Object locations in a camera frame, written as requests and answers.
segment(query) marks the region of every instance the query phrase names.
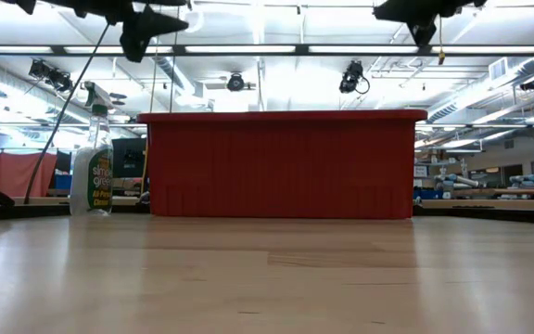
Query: red curtain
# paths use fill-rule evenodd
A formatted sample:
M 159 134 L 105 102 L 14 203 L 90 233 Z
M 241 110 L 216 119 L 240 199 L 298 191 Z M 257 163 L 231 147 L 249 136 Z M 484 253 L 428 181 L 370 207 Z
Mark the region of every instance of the red curtain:
M 24 197 L 32 170 L 36 166 L 40 153 L 36 154 L 0 154 L 0 191 L 9 197 Z M 31 197 L 45 197 L 51 178 L 55 172 L 57 156 L 45 154 L 41 163 L 34 185 L 32 185 Z

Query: wooden table surface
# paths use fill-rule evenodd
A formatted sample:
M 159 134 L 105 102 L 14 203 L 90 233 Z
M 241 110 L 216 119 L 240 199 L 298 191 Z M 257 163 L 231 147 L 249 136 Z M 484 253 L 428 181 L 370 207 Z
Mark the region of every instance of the wooden table surface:
M 534 225 L 2 221 L 0 333 L 534 334 Z

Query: cleaner spray bottle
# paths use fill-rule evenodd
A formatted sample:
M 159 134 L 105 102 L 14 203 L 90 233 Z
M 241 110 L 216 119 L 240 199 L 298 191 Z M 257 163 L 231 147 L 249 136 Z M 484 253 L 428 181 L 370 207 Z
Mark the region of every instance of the cleaner spray bottle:
M 108 127 L 108 94 L 95 83 L 86 82 L 92 107 L 88 142 L 75 156 L 71 181 L 71 215 L 109 214 L 112 209 L 112 140 Z

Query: spray bottle label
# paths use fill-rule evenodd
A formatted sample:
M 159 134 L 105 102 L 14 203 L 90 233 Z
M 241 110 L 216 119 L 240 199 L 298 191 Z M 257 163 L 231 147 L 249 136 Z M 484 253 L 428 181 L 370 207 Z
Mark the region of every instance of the spray bottle label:
M 100 151 L 90 160 L 88 204 L 90 210 L 110 210 L 112 207 L 112 152 Z

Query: red box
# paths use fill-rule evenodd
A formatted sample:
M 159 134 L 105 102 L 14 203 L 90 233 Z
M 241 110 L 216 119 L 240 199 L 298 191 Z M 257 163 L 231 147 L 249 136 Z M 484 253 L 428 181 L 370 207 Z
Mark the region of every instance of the red box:
M 140 114 L 164 216 L 412 216 L 424 110 Z

